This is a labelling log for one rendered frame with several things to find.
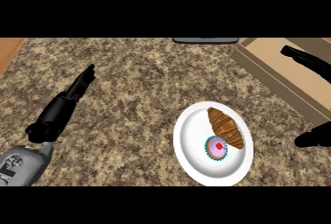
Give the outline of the brown croissant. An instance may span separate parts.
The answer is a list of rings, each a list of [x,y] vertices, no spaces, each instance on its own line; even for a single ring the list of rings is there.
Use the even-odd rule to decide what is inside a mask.
[[[241,149],[244,147],[244,138],[236,120],[216,108],[209,108],[207,112],[215,135],[233,147]]]

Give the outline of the pink cupcake with teal wrapper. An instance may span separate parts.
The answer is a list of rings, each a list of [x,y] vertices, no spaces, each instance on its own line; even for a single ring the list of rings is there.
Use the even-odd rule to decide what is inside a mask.
[[[212,160],[222,161],[228,156],[228,143],[219,136],[212,136],[204,143],[204,150]]]

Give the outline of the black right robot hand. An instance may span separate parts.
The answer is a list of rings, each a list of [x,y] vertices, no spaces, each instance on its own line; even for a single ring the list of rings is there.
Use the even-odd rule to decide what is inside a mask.
[[[329,64],[324,60],[321,60],[311,53],[298,50],[290,45],[286,45],[281,54],[290,57],[299,64],[308,67],[318,75],[329,81],[331,84],[331,64]],[[323,146],[331,147],[331,121],[326,122],[311,131],[303,133],[295,139],[295,145],[299,148]]]

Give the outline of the orange wooden surface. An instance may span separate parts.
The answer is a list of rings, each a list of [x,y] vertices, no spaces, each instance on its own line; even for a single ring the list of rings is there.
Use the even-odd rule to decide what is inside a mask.
[[[26,42],[27,38],[0,38],[0,76]]]

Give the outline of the brown cardboard box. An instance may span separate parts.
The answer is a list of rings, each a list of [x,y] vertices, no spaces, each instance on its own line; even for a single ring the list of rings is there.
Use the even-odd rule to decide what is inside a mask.
[[[309,52],[331,64],[327,38],[241,38],[233,59],[312,124],[321,125],[331,120],[331,84],[281,54],[284,46]]]

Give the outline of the white oval plate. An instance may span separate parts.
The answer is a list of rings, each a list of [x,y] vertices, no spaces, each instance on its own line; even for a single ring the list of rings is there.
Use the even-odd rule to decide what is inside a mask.
[[[216,134],[209,109],[231,117],[243,146]],[[228,106],[202,101],[182,111],[173,130],[173,148],[184,170],[203,185],[233,186],[243,180],[255,160],[255,141],[244,119]]]

